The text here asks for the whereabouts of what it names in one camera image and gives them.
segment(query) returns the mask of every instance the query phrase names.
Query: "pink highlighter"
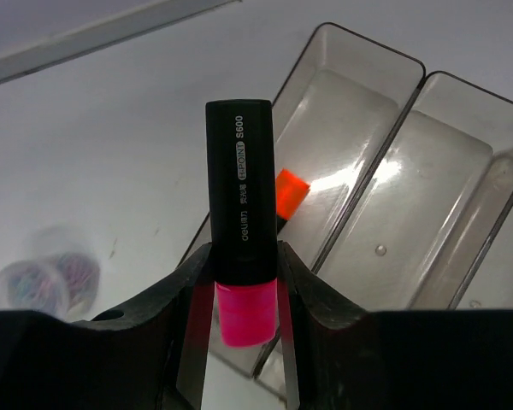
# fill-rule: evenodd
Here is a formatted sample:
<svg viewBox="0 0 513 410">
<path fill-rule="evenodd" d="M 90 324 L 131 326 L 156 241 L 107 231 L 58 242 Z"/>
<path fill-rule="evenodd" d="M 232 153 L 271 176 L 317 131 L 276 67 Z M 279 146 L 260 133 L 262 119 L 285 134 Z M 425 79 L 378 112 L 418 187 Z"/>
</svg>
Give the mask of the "pink highlighter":
<svg viewBox="0 0 513 410">
<path fill-rule="evenodd" d="M 245 348 L 272 340 L 277 308 L 272 105 L 208 102 L 211 263 L 222 340 Z"/>
</svg>

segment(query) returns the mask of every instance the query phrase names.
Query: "orange cap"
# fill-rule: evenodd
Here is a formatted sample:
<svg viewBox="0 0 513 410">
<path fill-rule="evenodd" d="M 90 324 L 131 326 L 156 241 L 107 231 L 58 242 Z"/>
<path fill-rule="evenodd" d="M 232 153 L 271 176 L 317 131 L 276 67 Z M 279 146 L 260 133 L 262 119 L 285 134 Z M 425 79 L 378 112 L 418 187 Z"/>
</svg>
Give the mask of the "orange cap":
<svg viewBox="0 0 513 410">
<path fill-rule="evenodd" d="M 289 220 L 297 212 L 298 207 L 310 192 L 310 184 L 306 184 L 294 173 L 281 170 L 275 179 L 276 212 L 284 220 Z"/>
</svg>

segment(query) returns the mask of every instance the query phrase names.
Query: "pink cap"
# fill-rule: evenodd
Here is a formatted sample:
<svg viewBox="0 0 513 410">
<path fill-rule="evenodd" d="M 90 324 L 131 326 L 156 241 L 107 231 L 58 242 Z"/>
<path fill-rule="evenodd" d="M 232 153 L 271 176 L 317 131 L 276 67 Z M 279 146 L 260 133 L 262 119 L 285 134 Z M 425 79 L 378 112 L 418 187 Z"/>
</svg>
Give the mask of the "pink cap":
<svg viewBox="0 0 513 410">
<path fill-rule="evenodd" d="M 222 341 L 248 348 L 274 338 L 277 280 L 252 286 L 216 284 Z"/>
</svg>

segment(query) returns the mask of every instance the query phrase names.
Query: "highlighter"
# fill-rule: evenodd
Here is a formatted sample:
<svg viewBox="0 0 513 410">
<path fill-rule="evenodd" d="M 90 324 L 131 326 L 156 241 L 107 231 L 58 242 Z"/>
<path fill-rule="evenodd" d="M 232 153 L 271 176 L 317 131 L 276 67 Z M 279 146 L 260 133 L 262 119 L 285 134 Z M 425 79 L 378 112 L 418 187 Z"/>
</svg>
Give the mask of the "highlighter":
<svg viewBox="0 0 513 410">
<path fill-rule="evenodd" d="M 277 226 L 272 105 L 205 106 L 209 218 L 223 342 L 267 343 L 276 330 Z"/>
</svg>

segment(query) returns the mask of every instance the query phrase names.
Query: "highlighter cap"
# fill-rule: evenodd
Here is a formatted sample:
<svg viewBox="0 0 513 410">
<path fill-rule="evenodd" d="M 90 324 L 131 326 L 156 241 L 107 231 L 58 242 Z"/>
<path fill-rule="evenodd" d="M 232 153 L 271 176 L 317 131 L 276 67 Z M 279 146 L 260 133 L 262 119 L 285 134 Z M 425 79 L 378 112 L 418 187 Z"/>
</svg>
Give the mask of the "highlighter cap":
<svg viewBox="0 0 513 410">
<path fill-rule="evenodd" d="M 216 284 L 222 341 L 231 348 L 248 348 L 274 338 L 277 279 L 265 284 Z"/>
<path fill-rule="evenodd" d="M 287 169 L 282 169 L 275 179 L 277 214 L 289 220 L 310 192 L 310 185 Z"/>
</svg>

